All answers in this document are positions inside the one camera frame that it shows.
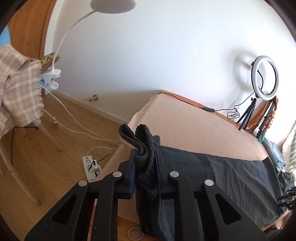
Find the wooden floor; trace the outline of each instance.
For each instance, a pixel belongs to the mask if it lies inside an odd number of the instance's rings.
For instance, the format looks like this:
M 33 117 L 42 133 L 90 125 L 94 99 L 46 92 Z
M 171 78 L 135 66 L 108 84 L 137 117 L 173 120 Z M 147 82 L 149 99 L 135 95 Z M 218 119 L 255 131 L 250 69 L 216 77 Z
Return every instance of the wooden floor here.
M 119 141 L 119 124 L 58 98 L 82 126 L 110 140 Z M 50 95 L 44 97 L 44 109 L 68 128 L 86 132 Z M 0 175 L 0 214 L 20 240 L 24 240 L 28 231 L 73 185 L 86 178 L 82 157 L 86 156 L 88 150 L 96 146 L 118 147 L 115 143 L 100 141 L 71 132 L 59 124 L 55 125 L 46 113 L 41 121 L 64 148 L 62 152 L 35 129 L 26 129 L 27 137 L 16 130 L 13 146 L 14 167 L 30 191 L 41 201 L 40 206 L 34 204 L 23 192 L 0 157 L 0 167 L 5 172 L 4 176 Z M 11 136 L 10 131 L 2 138 L 7 150 L 11 149 Z M 93 159 L 99 160 L 113 152 L 97 148 L 91 155 Z M 111 155 L 100 162 L 102 168 L 110 158 Z

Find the white baseboard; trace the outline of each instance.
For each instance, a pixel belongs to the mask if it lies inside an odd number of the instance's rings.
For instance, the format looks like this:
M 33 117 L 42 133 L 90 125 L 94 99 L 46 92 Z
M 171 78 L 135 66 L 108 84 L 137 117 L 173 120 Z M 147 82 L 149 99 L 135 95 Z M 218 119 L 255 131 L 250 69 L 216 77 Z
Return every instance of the white baseboard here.
M 99 115 L 101 115 L 101 116 L 103 116 L 103 117 L 105 117 L 105 118 L 107 118 L 109 120 L 112 120 L 112 121 L 114 121 L 114 122 L 116 122 L 118 124 L 121 124 L 122 125 L 122 124 L 129 123 L 128 120 L 122 120 L 121 118 L 119 118 L 117 116 L 113 116 L 110 113 L 106 113 L 106 112 L 104 112 L 102 110 L 98 110 L 98 109 L 96 109 L 96 108 L 94 108 L 94 107 L 92 107 L 92 106 L 90 106 L 90 105 L 88 105 L 88 104 L 86 104 L 84 102 L 81 102 L 79 100 L 76 100 L 76 99 L 74 99 L 74 98 L 72 98 L 72 97 L 70 97 L 68 95 L 65 95 L 65 94 L 63 94 L 61 92 L 52 91 L 52 93 L 53 94 L 56 94 L 58 96 L 61 96 L 61 97 L 65 98 L 68 101 L 71 101 L 71 102 L 73 102 L 73 103 L 75 103 L 75 104 L 77 104 L 77 105 L 79 105 L 79 106 L 81 106 L 81 107 L 83 107 L 83 108 L 85 108 L 87 110 L 90 110 L 90 111 L 92 111 L 92 112 L 94 112 L 96 114 L 99 114 Z

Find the bed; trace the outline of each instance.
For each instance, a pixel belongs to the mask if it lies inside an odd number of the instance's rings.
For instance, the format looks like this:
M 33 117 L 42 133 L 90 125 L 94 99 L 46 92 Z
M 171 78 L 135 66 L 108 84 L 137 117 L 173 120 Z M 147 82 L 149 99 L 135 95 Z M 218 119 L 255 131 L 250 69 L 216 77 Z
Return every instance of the bed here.
M 135 131 L 139 124 L 146 124 L 152 135 L 160 136 L 161 145 L 190 152 L 249 161 L 263 160 L 268 156 L 254 136 L 239 131 L 236 123 L 225 116 L 206 112 L 202 107 L 170 92 L 158 94 L 133 116 L 128 126 Z M 130 151 L 130 147 L 122 144 L 98 178 L 116 171 L 119 164 L 128 159 Z M 122 222 L 138 223 L 135 200 L 119 200 L 118 216 Z M 265 230 L 274 223 L 261 228 Z

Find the power strip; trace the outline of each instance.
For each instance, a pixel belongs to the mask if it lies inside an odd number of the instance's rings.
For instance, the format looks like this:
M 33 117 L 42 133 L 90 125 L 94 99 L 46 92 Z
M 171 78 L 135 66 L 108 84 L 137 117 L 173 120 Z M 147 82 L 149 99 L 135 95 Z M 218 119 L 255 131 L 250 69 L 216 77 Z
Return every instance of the power strip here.
M 102 168 L 96 160 L 93 160 L 92 156 L 84 156 L 82 158 L 84 170 L 87 180 L 91 183 L 96 181 L 97 176 L 101 173 Z

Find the circular pattern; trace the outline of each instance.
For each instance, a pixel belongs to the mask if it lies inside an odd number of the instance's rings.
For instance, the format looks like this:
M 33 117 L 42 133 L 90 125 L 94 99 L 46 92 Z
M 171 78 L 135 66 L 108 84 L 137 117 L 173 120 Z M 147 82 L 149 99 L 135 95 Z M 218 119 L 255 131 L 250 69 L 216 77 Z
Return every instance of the circular pattern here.
M 207 186 L 213 186 L 214 185 L 214 182 L 212 180 L 210 180 L 210 179 L 207 179 L 207 180 L 205 180 L 205 185 L 207 185 Z
M 114 177 L 121 177 L 122 173 L 119 171 L 113 172 Z
M 269 93 L 269 94 L 264 94 L 263 91 L 260 89 L 260 87 L 258 86 L 258 80 L 257 80 L 257 71 L 259 69 L 260 64 L 263 61 L 267 61 L 268 63 L 271 64 L 274 73 L 275 73 L 275 84 L 274 84 L 274 88 L 273 90 Z M 251 79 L 252 79 L 252 86 L 253 89 L 256 93 L 256 95 L 262 99 L 262 100 L 271 100 L 272 98 L 274 98 L 276 96 L 276 91 L 279 87 L 279 73 L 277 71 L 277 67 L 276 64 L 274 63 L 274 61 L 267 57 L 267 56 L 259 56 L 255 59 L 253 66 L 252 66 L 252 72 L 251 72 Z
M 81 187 L 86 186 L 86 184 L 87 184 L 87 180 L 80 180 L 79 183 L 78 183 L 78 185 L 81 186 Z
M 173 172 L 170 172 L 170 175 L 171 175 L 172 177 L 177 177 L 177 176 L 179 176 L 179 173 L 173 171 Z
M 140 241 L 144 238 L 144 233 L 141 231 L 140 227 L 131 227 L 127 230 L 126 236 L 131 241 Z

